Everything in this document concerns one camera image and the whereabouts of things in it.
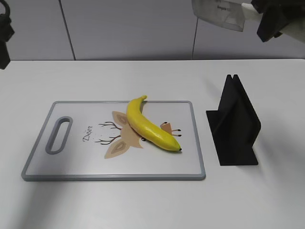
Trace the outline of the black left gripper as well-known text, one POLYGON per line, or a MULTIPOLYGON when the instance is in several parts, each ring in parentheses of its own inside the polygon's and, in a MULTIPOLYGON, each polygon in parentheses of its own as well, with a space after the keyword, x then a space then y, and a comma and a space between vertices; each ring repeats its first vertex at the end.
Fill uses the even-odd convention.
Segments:
POLYGON ((5 12, 0 15, 0 68, 4 70, 10 63, 7 42, 14 34, 11 26, 10 7, 3 4, 5 12))

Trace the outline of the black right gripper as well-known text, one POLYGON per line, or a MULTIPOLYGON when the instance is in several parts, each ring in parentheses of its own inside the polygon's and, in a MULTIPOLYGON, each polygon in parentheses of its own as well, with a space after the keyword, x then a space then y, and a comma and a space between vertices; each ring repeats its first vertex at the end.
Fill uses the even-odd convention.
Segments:
POLYGON ((257 30, 262 42, 281 36, 284 28, 305 18, 303 0, 253 0, 251 4, 262 14, 257 30))

